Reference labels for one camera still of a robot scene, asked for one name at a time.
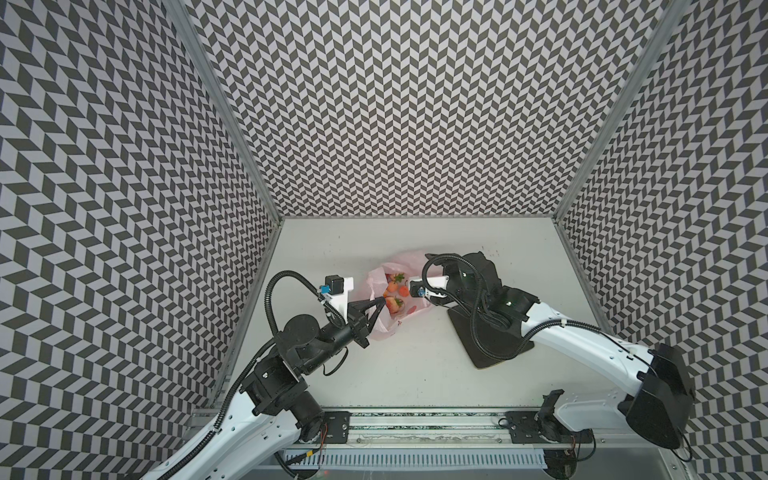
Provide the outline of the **pink plastic bag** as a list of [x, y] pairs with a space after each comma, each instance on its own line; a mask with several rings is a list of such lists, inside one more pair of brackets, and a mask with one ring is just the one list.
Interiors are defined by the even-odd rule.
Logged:
[[[391, 315], [385, 307], [379, 316], [370, 337], [375, 340], [384, 340], [399, 329], [407, 321], [413, 320], [430, 312], [434, 305], [427, 299], [414, 298], [409, 295], [409, 281], [413, 278], [421, 278], [422, 269], [427, 262], [427, 254], [424, 251], [409, 251], [395, 255], [380, 266], [369, 271], [365, 280], [364, 295], [370, 299], [383, 297], [398, 297], [404, 301], [402, 309]], [[404, 273], [405, 281], [395, 293], [387, 293], [388, 286], [386, 274]]]

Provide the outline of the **red yellow fake strawberry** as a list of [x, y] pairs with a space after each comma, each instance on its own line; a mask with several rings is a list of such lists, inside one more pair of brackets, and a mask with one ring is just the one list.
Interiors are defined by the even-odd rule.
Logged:
[[391, 315], [398, 313], [404, 306], [404, 301], [398, 297], [387, 297], [386, 307]]

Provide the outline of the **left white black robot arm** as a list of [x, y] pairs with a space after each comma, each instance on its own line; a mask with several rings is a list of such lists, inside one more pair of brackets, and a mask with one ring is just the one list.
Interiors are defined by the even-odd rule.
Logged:
[[309, 314], [291, 318], [233, 381], [216, 416], [147, 479], [239, 479], [274, 454], [321, 432], [324, 411], [306, 376], [368, 336], [384, 311], [382, 297], [348, 305], [342, 326]]

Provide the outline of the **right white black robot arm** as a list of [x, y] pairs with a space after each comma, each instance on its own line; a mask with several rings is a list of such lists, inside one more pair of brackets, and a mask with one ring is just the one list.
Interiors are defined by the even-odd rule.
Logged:
[[685, 430], [695, 387], [682, 351], [648, 347], [574, 320], [539, 297], [502, 284], [495, 264], [481, 252], [429, 254], [409, 293], [448, 309], [473, 365], [512, 361], [538, 345], [552, 348], [611, 382], [608, 390], [573, 393], [554, 389], [529, 417], [507, 419], [509, 430], [530, 426], [545, 442], [575, 440], [597, 430], [631, 431], [660, 448], [688, 444]]

